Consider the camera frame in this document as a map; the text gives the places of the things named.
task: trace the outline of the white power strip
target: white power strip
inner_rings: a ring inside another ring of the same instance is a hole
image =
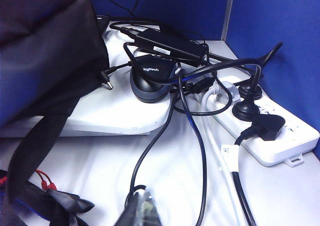
[[[223,77],[221,81],[237,82],[240,79]],[[201,101],[202,95],[195,97]],[[303,153],[311,151],[317,144],[319,132],[290,113],[265,94],[255,101],[262,114],[275,114],[285,118],[285,125],[275,141],[264,141],[260,137],[244,140],[242,146],[246,148],[262,165],[272,166],[281,162],[294,167],[304,162]],[[209,111],[222,108],[224,105],[217,102],[216,96],[212,95],[208,99],[207,109]],[[223,113],[215,115],[215,119],[236,139],[240,133],[251,126],[251,122],[237,119],[232,114],[232,107]]]

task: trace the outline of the blue fabric partition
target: blue fabric partition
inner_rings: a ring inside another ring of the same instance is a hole
[[[108,0],[91,0],[97,14],[129,16]],[[114,0],[132,9],[135,0]],[[200,32],[206,39],[220,39],[227,0],[140,0],[135,14],[170,23],[178,29]]]
[[[320,0],[234,0],[227,43],[238,57],[284,45],[261,84],[277,103],[320,131]],[[320,158],[320,143],[314,150]]]

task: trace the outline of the desk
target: desk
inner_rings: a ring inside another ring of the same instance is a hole
[[[209,44],[214,53],[234,56],[224,42]],[[231,69],[221,74],[230,73],[243,76],[243,72]],[[200,110],[192,97],[188,102],[190,109]],[[194,119],[203,135],[208,161],[207,205],[202,225],[236,225],[226,185],[201,119]],[[234,143],[234,138],[213,117],[210,123],[218,144]],[[157,131],[145,136],[59,138],[39,169],[50,175],[59,190],[95,203],[91,211],[80,215],[88,225],[113,226],[124,209],[133,168]],[[1,139],[2,169],[7,169],[18,143],[19,139]],[[257,225],[319,225],[320,162],[313,153],[305,154],[304,159],[295,168],[283,163],[268,168],[240,149],[240,178]],[[40,185],[36,175],[30,181]],[[173,114],[167,130],[144,160],[136,184],[152,189],[163,226],[195,225],[201,204],[201,153],[185,115]],[[23,218],[30,226],[49,225],[33,215]]]

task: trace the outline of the logitech logo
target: logitech logo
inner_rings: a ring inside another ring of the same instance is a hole
[[[144,71],[150,71],[150,70],[152,70],[152,71],[159,71],[159,69],[157,69],[157,68],[143,68],[143,70],[144,70]]]

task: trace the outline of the red cord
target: red cord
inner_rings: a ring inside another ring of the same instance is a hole
[[[41,170],[36,170],[37,174],[40,175],[40,174],[43,174],[44,176],[46,176],[46,178],[49,180],[50,183],[52,183],[50,177],[43,171]]]
[[[40,178],[41,178],[41,187],[42,187],[43,190],[57,190],[55,184],[51,181],[51,179],[49,178],[49,176],[48,176],[45,172],[43,172],[43,171],[41,171],[41,170],[36,170],[35,172],[36,172],[36,173],[40,176]],[[49,182],[50,182],[49,185],[48,185],[47,182],[43,179],[43,177],[42,177],[41,174],[45,175],[45,176],[48,178],[48,180],[49,180]],[[8,179],[7,176],[4,176],[3,178],[0,179],[0,187],[2,187],[3,185],[6,184],[7,179]]]
[[[41,178],[41,187],[43,190],[57,190],[55,184],[51,181],[50,177],[43,171],[41,170],[36,170],[35,171]],[[42,175],[43,174],[48,180],[49,180],[49,185],[47,184],[47,182],[43,179]]]
[[[4,176],[2,179],[0,179],[0,187],[2,187],[3,185],[5,185],[6,182],[7,182],[7,177]]]

